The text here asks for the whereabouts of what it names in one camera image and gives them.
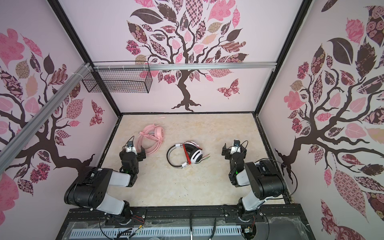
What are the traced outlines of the white black headphones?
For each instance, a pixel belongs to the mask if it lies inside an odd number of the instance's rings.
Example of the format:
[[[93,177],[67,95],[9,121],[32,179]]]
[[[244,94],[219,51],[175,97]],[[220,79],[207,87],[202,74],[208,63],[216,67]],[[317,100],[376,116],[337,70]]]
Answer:
[[[184,151],[186,161],[181,165],[174,165],[170,160],[170,154],[177,148],[181,148]],[[182,169],[188,165],[200,164],[203,161],[203,149],[193,141],[186,141],[182,144],[175,144],[167,151],[167,162],[175,169]]]

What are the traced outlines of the pink headphones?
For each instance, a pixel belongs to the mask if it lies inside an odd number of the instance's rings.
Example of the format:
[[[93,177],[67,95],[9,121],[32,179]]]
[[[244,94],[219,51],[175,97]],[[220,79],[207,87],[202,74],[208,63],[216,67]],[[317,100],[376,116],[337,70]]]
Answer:
[[[142,131],[139,132],[139,136],[136,141],[138,147],[143,146],[142,143],[144,139],[155,142],[154,145],[145,149],[146,155],[153,155],[159,150],[159,148],[163,144],[163,141],[165,139],[164,128],[160,125],[155,124],[146,126]]]

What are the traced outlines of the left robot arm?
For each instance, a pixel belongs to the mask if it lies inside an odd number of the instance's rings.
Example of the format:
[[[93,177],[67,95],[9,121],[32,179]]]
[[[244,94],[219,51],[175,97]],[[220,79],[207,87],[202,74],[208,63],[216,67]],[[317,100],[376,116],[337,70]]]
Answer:
[[[67,189],[64,202],[79,208],[88,208],[113,216],[120,224],[128,224],[133,212],[127,201],[107,193],[108,187],[132,187],[139,173],[139,162],[146,158],[143,147],[124,146],[119,153],[122,166],[119,171],[109,168],[87,167]]]

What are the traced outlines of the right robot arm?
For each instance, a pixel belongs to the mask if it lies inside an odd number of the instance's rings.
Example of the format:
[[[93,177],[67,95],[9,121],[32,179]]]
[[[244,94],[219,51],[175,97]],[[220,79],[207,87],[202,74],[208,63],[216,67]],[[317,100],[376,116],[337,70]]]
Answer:
[[[245,162],[246,148],[240,143],[234,146],[223,146],[222,156],[230,161],[229,180],[237,188],[250,186],[251,191],[239,199],[237,216],[248,222],[260,207],[269,200],[277,199],[287,191],[283,176],[273,163],[273,159],[260,159],[256,162]]]

